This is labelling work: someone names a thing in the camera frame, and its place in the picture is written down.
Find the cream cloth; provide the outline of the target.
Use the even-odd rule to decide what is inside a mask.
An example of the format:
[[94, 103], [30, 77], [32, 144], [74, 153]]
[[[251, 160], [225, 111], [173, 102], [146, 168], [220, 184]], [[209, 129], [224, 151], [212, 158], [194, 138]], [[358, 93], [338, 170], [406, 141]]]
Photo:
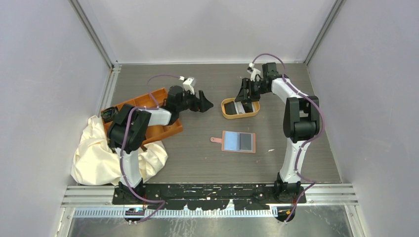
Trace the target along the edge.
[[[148, 143], [139, 152], [139, 172], [144, 181], [154, 177], [166, 164], [168, 154], [162, 141]], [[122, 177], [119, 156], [108, 146], [102, 119], [91, 116], [75, 151], [71, 176], [82, 185], [117, 185]]]

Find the black card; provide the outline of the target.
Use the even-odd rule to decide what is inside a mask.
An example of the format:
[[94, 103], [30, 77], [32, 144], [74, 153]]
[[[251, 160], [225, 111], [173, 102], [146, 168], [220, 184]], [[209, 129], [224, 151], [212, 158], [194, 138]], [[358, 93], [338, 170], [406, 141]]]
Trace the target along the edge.
[[224, 104], [225, 113], [229, 116], [233, 116], [237, 114], [236, 103], [234, 101], [230, 101]]
[[240, 151], [253, 151], [253, 134], [240, 133], [239, 134], [239, 149]]

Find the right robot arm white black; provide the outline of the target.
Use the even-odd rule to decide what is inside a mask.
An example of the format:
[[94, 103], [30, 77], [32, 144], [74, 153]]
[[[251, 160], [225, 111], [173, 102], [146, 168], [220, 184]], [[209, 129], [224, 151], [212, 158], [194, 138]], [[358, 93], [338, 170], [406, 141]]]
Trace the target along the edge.
[[257, 102], [262, 94], [273, 93], [284, 103], [283, 133], [287, 138], [284, 163], [274, 183], [273, 196], [285, 203], [302, 193], [301, 168], [311, 141], [321, 131], [319, 99], [295, 87], [276, 63], [265, 63], [262, 70], [249, 63], [249, 78], [243, 78], [236, 102]]

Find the dark rolled belt upper left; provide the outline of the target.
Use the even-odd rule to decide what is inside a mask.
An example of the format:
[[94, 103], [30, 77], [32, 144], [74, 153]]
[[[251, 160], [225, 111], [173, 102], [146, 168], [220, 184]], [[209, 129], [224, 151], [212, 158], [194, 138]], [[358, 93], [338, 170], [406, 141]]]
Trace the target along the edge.
[[117, 107], [109, 107], [102, 110], [100, 113], [100, 116], [104, 123], [108, 123], [114, 120], [118, 112], [119, 112], [119, 109]]

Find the oval wooden card tray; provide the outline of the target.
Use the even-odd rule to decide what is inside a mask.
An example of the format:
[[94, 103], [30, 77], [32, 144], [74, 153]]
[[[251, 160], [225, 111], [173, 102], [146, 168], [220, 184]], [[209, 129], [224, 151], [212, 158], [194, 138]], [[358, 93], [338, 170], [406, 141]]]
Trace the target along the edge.
[[259, 102], [235, 102], [235, 98], [224, 99], [221, 103], [222, 115], [226, 119], [254, 117], [260, 110]]

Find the black mounting base plate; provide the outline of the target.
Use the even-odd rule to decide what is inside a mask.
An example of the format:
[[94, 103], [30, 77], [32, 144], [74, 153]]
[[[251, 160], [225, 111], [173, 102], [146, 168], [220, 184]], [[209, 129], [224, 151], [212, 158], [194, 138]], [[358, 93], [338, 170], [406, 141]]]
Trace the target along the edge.
[[112, 204], [149, 205], [151, 210], [164, 200], [166, 210], [224, 210], [229, 203], [234, 210], [267, 210], [271, 204], [306, 203], [296, 192], [281, 192], [276, 184], [144, 184], [134, 196], [128, 188], [115, 186]]

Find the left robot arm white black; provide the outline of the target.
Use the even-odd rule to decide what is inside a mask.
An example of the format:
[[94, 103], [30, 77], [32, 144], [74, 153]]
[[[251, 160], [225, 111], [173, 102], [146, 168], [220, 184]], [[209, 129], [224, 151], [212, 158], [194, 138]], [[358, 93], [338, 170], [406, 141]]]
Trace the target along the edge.
[[133, 204], [144, 197], [143, 177], [139, 170], [139, 150], [151, 126], [173, 125], [182, 111], [204, 113], [213, 107], [199, 90], [194, 94], [181, 86], [172, 86], [162, 103], [155, 107], [124, 104], [112, 121], [107, 133], [110, 146], [120, 157], [120, 187]]

